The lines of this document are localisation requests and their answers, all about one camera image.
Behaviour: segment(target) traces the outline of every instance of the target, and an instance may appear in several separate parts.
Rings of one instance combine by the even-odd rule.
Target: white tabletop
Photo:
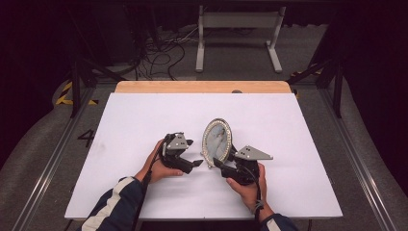
[[[66,218],[86,218],[99,197],[141,169],[156,142],[184,132],[194,140],[182,155],[202,160],[202,135],[225,119],[237,149],[273,156],[266,167],[268,203],[290,218],[336,218],[342,211],[297,100],[291,93],[113,93],[83,166]],[[253,218],[218,168],[204,162],[190,174],[150,185],[142,219]]]

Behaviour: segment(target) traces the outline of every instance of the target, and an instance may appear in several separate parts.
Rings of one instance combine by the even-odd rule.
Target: yellow tape
[[[60,97],[58,98],[57,102],[55,104],[59,105],[59,104],[68,104],[68,105],[73,105],[74,101],[71,99],[65,99],[66,95],[68,94],[69,90],[72,88],[72,81],[69,81],[68,83],[66,83],[63,91],[60,94]],[[89,101],[89,105],[98,105],[99,100],[95,100],[95,99],[91,99]]]

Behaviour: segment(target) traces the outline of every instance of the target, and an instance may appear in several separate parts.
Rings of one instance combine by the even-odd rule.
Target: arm
[[[153,162],[151,183],[155,183],[168,176],[181,176],[183,171],[165,167],[156,156],[162,141],[159,141],[154,150],[147,157],[143,168],[134,177],[122,178],[113,189],[105,192],[88,219],[78,230],[130,230],[139,208],[142,195],[141,182]]]
[[[259,165],[259,185],[261,188],[261,199],[264,203],[264,209],[260,210],[259,222],[261,223],[262,231],[293,231],[297,230],[293,222],[280,214],[275,214],[267,202],[267,180],[265,178],[265,167],[262,164]],[[255,213],[255,205],[257,198],[257,187],[255,183],[242,186],[237,183],[232,178],[227,178],[227,183],[230,185],[231,189],[237,192],[242,199],[243,204],[251,211],[252,214]]]

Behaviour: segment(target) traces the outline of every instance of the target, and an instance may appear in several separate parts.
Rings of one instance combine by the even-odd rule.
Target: person's left hand
[[[138,179],[140,182],[142,182],[144,176],[146,175],[147,171],[149,170],[150,163],[152,163],[152,160],[153,160],[157,150],[160,148],[160,145],[162,145],[162,143],[163,143],[163,140],[157,142],[155,148],[150,153],[150,155],[147,157],[143,168],[135,175],[135,178]],[[162,161],[160,160],[160,157],[157,156],[156,160],[154,160],[154,164],[153,164],[153,167],[152,167],[152,178],[151,178],[149,184],[155,183],[155,182],[161,180],[164,177],[181,176],[181,175],[183,175],[182,170],[165,167],[163,165]]]

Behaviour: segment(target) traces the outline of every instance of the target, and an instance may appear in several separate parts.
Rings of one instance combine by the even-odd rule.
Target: sleeve
[[[96,203],[82,230],[130,230],[142,198],[140,181],[133,177],[120,179]]]
[[[273,214],[261,222],[261,231],[297,231],[297,228],[290,218]]]

